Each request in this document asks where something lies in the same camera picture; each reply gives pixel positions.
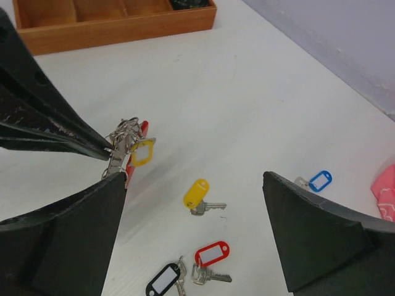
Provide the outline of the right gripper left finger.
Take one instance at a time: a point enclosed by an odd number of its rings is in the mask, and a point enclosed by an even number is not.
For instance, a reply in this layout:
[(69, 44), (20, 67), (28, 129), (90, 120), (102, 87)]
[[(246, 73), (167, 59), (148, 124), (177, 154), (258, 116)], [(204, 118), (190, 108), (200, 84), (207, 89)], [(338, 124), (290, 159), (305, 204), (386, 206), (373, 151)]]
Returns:
[(101, 295), (127, 190), (125, 173), (1, 221), (1, 295)]

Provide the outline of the black coiled item in tray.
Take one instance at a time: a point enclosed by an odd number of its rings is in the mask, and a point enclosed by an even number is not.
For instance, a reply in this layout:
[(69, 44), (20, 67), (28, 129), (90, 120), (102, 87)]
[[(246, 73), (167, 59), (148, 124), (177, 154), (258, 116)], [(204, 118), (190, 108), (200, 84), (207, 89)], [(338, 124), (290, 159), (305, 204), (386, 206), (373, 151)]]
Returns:
[(209, 5), (209, 0), (170, 0), (174, 10), (203, 8)]

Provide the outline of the key with yellow tag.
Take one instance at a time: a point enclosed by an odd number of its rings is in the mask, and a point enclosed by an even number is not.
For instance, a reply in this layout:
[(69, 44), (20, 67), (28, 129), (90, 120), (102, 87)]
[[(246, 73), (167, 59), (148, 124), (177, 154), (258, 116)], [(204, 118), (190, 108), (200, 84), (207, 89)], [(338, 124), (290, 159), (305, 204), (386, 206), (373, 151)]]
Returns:
[(209, 189), (209, 182), (200, 178), (192, 184), (184, 195), (183, 204), (187, 209), (189, 209), (193, 216), (203, 216), (205, 212), (208, 212), (209, 210), (224, 210), (227, 208), (226, 203), (210, 203), (204, 201)]

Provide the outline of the key with light blue tag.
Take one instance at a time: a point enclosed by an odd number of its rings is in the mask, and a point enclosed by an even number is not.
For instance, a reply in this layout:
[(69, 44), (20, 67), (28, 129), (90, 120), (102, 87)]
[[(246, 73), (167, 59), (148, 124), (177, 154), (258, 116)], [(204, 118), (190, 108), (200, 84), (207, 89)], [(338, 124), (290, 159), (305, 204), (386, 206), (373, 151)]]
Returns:
[(333, 177), (331, 173), (329, 171), (322, 170), (309, 180), (306, 180), (302, 177), (297, 177), (294, 180), (294, 183), (307, 191), (318, 193), (323, 191), (324, 188), (332, 183), (332, 181)]

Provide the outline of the pink patterned cloth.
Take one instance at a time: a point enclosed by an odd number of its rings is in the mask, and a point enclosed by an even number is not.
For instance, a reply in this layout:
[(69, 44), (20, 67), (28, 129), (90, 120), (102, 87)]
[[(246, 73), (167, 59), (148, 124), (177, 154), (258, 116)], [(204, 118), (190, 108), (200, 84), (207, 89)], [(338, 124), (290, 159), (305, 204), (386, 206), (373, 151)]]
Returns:
[(383, 220), (394, 222), (394, 164), (382, 171), (370, 187)]

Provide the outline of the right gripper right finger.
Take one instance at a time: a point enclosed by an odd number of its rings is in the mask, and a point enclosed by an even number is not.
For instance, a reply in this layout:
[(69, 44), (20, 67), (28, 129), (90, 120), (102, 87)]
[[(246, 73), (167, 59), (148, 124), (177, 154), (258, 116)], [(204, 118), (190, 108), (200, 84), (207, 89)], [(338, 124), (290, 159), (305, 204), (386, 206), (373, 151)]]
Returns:
[(263, 195), (293, 295), (394, 295), (394, 223), (330, 201), (273, 171)]

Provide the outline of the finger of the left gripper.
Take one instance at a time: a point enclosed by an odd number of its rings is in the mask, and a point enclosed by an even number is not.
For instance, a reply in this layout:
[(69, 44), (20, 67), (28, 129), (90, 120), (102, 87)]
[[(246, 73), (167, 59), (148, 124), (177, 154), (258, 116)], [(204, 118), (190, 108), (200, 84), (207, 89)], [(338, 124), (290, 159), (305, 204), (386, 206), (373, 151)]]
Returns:
[(111, 147), (78, 116), (51, 83), (4, 10), (1, 11), (1, 86), (87, 143), (95, 147)]
[(1, 86), (1, 147), (8, 150), (64, 152), (100, 160), (109, 151), (87, 143), (62, 125), (45, 117)]

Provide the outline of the wooden compartment tray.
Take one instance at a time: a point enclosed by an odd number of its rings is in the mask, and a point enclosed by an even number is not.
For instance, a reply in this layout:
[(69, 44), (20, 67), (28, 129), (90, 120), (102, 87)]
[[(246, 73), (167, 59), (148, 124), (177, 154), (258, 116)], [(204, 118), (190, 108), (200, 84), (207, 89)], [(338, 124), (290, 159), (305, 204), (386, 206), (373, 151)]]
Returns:
[(159, 38), (214, 26), (217, 6), (171, 1), (13, 1), (16, 27), (35, 55)]

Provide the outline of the key with red tag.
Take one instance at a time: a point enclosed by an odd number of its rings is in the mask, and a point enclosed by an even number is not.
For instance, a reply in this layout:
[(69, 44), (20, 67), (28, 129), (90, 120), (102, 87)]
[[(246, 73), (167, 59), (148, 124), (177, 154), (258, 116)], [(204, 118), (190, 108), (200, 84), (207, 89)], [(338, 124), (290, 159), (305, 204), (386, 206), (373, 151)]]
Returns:
[(194, 284), (203, 286), (209, 281), (231, 283), (228, 274), (215, 273), (210, 267), (226, 259), (230, 254), (230, 246), (223, 240), (214, 242), (198, 249), (194, 254), (194, 265), (191, 280)]

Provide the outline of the key with black tag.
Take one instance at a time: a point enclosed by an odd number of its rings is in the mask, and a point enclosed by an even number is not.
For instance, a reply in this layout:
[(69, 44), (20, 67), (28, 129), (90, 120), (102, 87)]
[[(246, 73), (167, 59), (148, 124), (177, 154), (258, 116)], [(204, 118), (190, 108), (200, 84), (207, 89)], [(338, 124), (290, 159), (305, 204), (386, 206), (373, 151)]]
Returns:
[(146, 285), (145, 294), (165, 295), (176, 283), (183, 282), (186, 276), (186, 266), (183, 256), (177, 261), (165, 265)]

